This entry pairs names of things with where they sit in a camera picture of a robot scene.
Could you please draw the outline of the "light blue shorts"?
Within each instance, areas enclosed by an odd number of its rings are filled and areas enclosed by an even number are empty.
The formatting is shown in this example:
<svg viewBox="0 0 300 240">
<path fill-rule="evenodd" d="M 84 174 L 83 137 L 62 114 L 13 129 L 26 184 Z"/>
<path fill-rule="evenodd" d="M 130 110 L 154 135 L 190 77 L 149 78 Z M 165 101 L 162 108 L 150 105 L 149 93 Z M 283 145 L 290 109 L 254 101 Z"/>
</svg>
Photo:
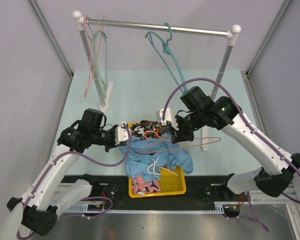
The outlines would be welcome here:
<svg viewBox="0 0 300 240">
<path fill-rule="evenodd" d="M 126 154 L 129 151 L 128 157 L 124 162 L 127 177 L 133 179 L 142 175 L 145 181 L 159 180 L 162 175 L 161 168 L 163 167 L 166 167 L 170 171 L 180 167 L 186 174 L 191 174 L 194 171 L 193 159 L 189 150 L 168 150 L 180 147 L 179 144 L 173 144 L 171 141 L 160 142 L 148 149 L 136 152 L 137 149 L 158 143 L 159 141 L 157 138 L 141 140 L 134 136 L 130 147 L 127 145 L 119 147 L 119 151 L 122 154 Z M 147 151 L 160 150 L 168 151 L 145 154 Z"/>
</svg>

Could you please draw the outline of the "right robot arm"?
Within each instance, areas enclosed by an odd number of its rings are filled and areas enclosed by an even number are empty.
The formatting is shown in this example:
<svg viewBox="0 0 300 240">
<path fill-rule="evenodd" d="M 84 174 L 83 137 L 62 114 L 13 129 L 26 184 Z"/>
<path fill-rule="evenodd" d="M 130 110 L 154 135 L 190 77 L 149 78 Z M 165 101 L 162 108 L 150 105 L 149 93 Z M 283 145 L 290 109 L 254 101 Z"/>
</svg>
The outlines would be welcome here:
<svg viewBox="0 0 300 240">
<path fill-rule="evenodd" d="M 299 153 L 291 154 L 276 145 L 227 96 L 213 101 L 194 86 L 180 99 L 189 113 L 185 117 L 176 115 L 177 128 L 170 128 L 173 143 L 193 141 L 194 132 L 207 126 L 236 140 L 261 165 L 250 172 L 229 174 L 220 188 L 225 200 L 232 201 L 238 194 L 255 190 L 277 198 L 286 190 L 295 169 L 300 168 Z"/>
</svg>

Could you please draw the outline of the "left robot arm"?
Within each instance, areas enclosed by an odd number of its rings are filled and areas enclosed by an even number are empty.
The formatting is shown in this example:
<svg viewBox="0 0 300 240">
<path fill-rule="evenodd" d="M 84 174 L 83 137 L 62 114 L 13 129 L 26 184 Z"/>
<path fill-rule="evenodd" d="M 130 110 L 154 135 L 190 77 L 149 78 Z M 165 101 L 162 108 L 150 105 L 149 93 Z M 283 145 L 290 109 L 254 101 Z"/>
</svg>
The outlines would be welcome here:
<svg viewBox="0 0 300 240">
<path fill-rule="evenodd" d="M 88 174 L 58 195 L 55 191 L 80 157 L 103 167 L 119 166 L 127 159 L 128 153 L 117 163 L 102 163 L 84 155 L 92 145 L 103 146 L 106 152 L 124 144 L 131 146 L 132 134 L 126 122 L 108 130 L 104 129 L 106 123 L 102 111 L 88 108 L 80 120 L 61 132 L 53 154 L 35 181 L 20 198 L 12 197 L 8 201 L 10 214 L 0 232 L 0 240 L 27 240 L 33 234 L 45 236 L 71 206 L 100 197 L 98 180 Z"/>
</svg>

